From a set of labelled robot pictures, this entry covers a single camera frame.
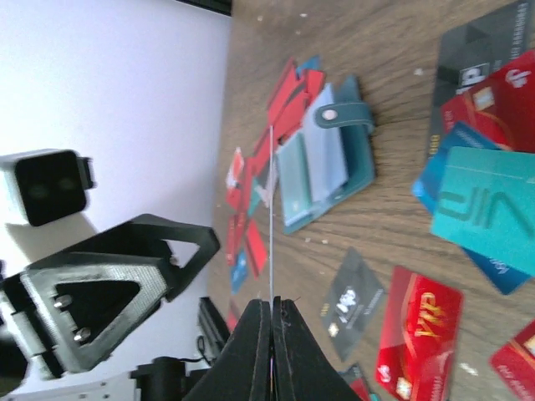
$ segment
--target wallet strap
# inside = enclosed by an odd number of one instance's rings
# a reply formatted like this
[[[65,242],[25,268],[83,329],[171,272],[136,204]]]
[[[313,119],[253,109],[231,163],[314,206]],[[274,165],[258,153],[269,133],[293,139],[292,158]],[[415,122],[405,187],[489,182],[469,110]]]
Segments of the wallet strap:
[[[363,125],[368,134],[375,128],[371,110],[365,102],[335,103],[319,107],[314,120],[320,128]]]

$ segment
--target wood grain surface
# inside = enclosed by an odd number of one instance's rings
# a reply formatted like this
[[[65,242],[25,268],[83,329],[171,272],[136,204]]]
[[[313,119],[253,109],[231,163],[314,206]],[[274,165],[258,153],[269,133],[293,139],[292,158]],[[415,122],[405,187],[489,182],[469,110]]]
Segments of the wood grain surface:
[[[297,299],[319,345],[337,369],[358,361],[375,382],[375,361],[386,301],[347,363],[341,363],[320,321],[330,282],[349,246],[356,248],[386,289],[395,265],[404,265],[465,294],[450,400],[513,400],[488,360],[535,318],[535,283],[504,297],[457,246],[429,233],[431,219],[411,195],[423,167],[431,90],[441,35],[489,13],[508,0],[234,0],[226,101],[217,179],[215,228],[226,240],[225,176],[237,146],[247,156],[267,121],[266,103],[293,56],[320,54],[328,81],[359,77],[372,110],[376,182],[291,236],[283,234],[280,195],[274,201],[274,285],[277,295]],[[423,75],[415,75],[422,69]],[[268,211],[254,215],[268,244]],[[211,264],[209,295],[227,314],[230,268],[224,251]],[[240,310],[255,297],[269,298],[268,268],[232,299]],[[475,369],[471,373],[463,368]]]

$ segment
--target black card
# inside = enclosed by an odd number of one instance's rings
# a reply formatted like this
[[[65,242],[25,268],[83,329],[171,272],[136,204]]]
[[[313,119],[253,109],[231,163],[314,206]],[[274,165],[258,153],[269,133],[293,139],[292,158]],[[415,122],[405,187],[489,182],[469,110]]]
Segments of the black card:
[[[357,345],[384,294],[385,289],[362,256],[349,248],[321,311],[323,324],[342,361]]]
[[[444,137],[441,106],[524,53],[532,34],[532,0],[518,0],[442,36],[425,159]]]

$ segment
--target screw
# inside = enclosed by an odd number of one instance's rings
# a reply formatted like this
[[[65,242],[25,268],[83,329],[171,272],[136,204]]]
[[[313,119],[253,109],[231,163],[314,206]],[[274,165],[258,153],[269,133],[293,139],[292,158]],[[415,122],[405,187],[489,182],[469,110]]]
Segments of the screw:
[[[61,295],[56,298],[53,306],[60,309],[61,307],[68,307],[71,303],[73,303],[73,298],[70,295]]]
[[[77,343],[82,343],[85,340],[87,340],[90,335],[91,335],[91,330],[89,330],[87,327],[82,327],[74,335],[74,341]]]

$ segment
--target white backdrop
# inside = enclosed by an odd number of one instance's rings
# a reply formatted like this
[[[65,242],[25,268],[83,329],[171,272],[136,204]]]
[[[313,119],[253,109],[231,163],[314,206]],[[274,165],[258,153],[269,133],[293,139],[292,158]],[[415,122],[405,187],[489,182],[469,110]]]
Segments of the white backdrop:
[[[0,224],[8,274],[141,213],[210,225],[230,18],[174,0],[2,3],[0,153],[77,150],[94,159],[98,183],[83,215],[32,230]],[[184,261],[193,248],[176,252]],[[191,358],[205,293],[202,274],[92,372],[42,382],[32,370],[18,391]]]

